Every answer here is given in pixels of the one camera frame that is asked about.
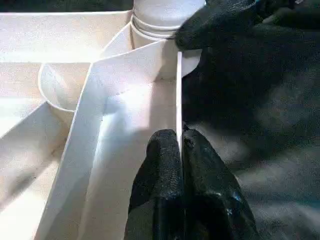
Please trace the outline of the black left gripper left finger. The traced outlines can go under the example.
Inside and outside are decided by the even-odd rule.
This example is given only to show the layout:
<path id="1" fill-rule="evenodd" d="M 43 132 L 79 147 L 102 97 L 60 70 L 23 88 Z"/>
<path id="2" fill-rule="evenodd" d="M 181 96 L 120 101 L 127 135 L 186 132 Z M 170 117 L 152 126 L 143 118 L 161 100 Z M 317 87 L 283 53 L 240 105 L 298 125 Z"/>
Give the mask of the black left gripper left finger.
<path id="1" fill-rule="evenodd" d="M 184 238 L 183 171 L 177 135 L 156 131 L 131 189 L 124 239 Z"/>

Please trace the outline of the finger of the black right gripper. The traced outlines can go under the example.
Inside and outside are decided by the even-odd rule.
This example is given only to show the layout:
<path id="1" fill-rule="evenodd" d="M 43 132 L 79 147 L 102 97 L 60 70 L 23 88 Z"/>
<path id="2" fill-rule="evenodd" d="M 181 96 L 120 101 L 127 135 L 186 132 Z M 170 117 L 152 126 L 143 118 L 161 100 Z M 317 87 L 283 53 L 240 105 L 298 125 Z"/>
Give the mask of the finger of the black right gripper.
<path id="1" fill-rule="evenodd" d="M 175 33 L 181 51 L 211 47 L 253 28 L 263 8 L 261 0 L 208 0 Z"/>

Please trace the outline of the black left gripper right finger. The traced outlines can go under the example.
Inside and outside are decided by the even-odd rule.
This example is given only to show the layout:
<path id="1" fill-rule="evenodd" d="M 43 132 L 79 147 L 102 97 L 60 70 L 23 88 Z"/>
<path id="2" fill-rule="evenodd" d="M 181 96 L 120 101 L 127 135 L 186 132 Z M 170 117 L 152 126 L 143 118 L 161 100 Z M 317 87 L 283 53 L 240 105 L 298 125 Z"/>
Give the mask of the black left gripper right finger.
<path id="1" fill-rule="evenodd" d="M 187 240 L 258 240 L 255 218 L 241 187 L 207 138 L 182 134 Z"/>

